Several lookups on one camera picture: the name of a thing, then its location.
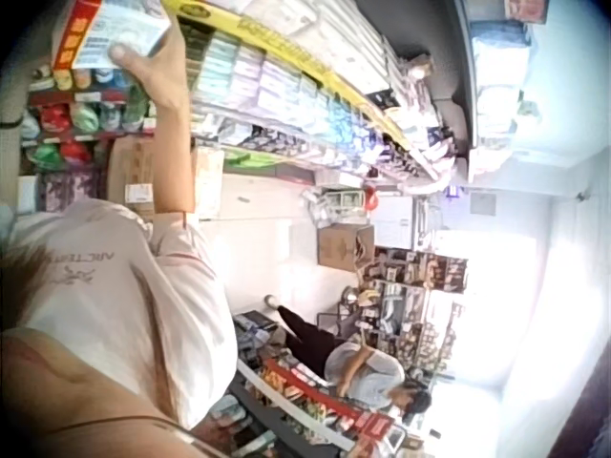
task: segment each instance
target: person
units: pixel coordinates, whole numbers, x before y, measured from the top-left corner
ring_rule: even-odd
[[[185,44],[171,21],[154,56],[109,52],[157,105],[152,223],[85,200],[17,221],[3,246],[4,408],[28,436],[134,416],[189,430],[235,374],[231,313],[193,214]]]
[[[265,304],[276,310],[294,335],[280,329],[272,335],[272,344],[285,344],[293,356],[318,377],[336,386],[336,394],[349,397],[372,409],[394,405],[404,418],[425,412],[431,405],[429,391],[405,380],[401,364],[391,355],[364,343],[352,343],[307,323],[296,313],[280,305],[274,296],[265,296]]]

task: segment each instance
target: hand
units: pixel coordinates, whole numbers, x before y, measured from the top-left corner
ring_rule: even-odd
[[[184,38],[176,16],[168,12],[172,25],[165,34],[161,49],[145,57],[127,45],[114,44],[109,57],[142,83],[144,90],[162,111],[188,110],[186,54]]]
[[[337,390],[336,390],[337,396],[339,396],[340,398],[345,398],[346,395],[348,394],[349,389],[350,389],[350,382],[342,379],[340,383],[337,385]]]

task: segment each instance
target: price tag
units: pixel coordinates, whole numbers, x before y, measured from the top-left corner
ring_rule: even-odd
[[[75,102],[101,102],[102,101],[102,93],[76,93],[74,94]]]
[[[75,135],[74,139],[76,141],[94,141],[95,140],[93,135]]]
[[[125,203],[146,203],[153,201],[153,184],[125,185]]]
[[[144,122],[142,123],[143,131],[152,131],[157,127],[157,118],[156,117],[145,117]]]

